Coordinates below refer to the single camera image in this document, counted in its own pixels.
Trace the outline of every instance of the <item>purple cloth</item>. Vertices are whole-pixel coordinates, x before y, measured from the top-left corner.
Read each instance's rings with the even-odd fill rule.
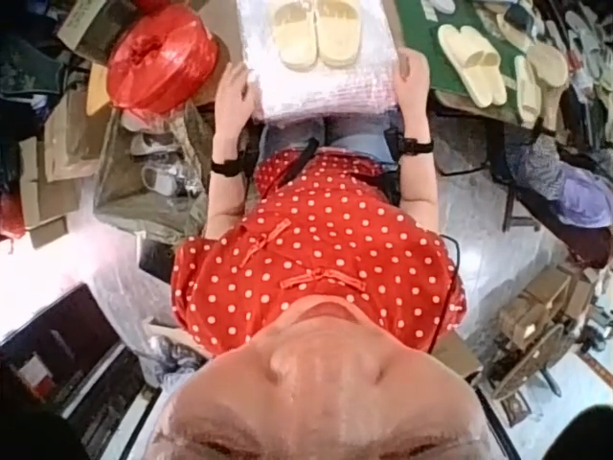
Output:
[[[564,187],[556,203],[562,223],[582,228],[613,224],[613,192],[591,172],[561,163]]]

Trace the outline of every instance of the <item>red polka dot dress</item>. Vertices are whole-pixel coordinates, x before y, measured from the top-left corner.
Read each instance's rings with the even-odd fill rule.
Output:
[[[320,149],[279,188],[299,152],[286,150],[256,171],[259,204],[221,240],[190,238],[176,256],[172,309],[209,353],[249,341],[302,297],[337,295],[405,345],[426,350],[465,314],[460,282],[441,239],[382,193],[354,177],[378,165]]]

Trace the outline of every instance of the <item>bubble wrap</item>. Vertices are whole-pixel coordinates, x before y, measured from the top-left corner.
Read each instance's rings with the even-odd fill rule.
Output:
[[[272,34],[271,5],[291,2],[237,0],[245,62],[261,90],[257,118],[286,123],[316,115],[381,113],[396,103],[397,51],[385,11],[380,0],[359,2],[362,43],[356,62],[333,69],[319,60],[311,70],[297,72],[281,61]],[[298,3],[313,8],[309,0]]]

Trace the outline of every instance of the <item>green mat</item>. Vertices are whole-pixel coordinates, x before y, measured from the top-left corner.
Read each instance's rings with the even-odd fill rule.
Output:
[[[505,77],[505,81],[512,81],[513,88],[507,84],[507,103],[505,108],[517,113],[517,93],[515,87],[515,64],[516,56],[522,55],[521,51],[510,45],[508,42],[486,31],[483,21],[478,16],[472,3],[468,0],[455,0],[456,12],[444,14],[435,11],[438,22],[432,19],[431,11],[428,13],[430,19],[426,17],[426,10],[421,0],[396,0],[398,16],[404,35],[404,43],[409,48],[421,51],[428,58],[431,73],[431,87],[439,91],[455,93],[467,96],[465,86],[458,77],[455,69],[445,57],[439,40],[437,30],[443,24],[451,24],[458,30],[462,26],[472,26],[477,29],[485,38],[489,40],[498,53],[500,53],[500,70]]]

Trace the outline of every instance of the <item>jeans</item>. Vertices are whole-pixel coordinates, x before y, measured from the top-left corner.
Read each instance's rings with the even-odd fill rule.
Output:
[[[397,109],[380,115],[347,114],[313,118],[286,126],[267,125],[261,135],[260,161],[280,150],[303,150],[308,140],[314,138],[321,147],[348,150],[373,159],[385,170],[394,170],[397,163],[384,136],[384,131],[391,126],[404,130]]]

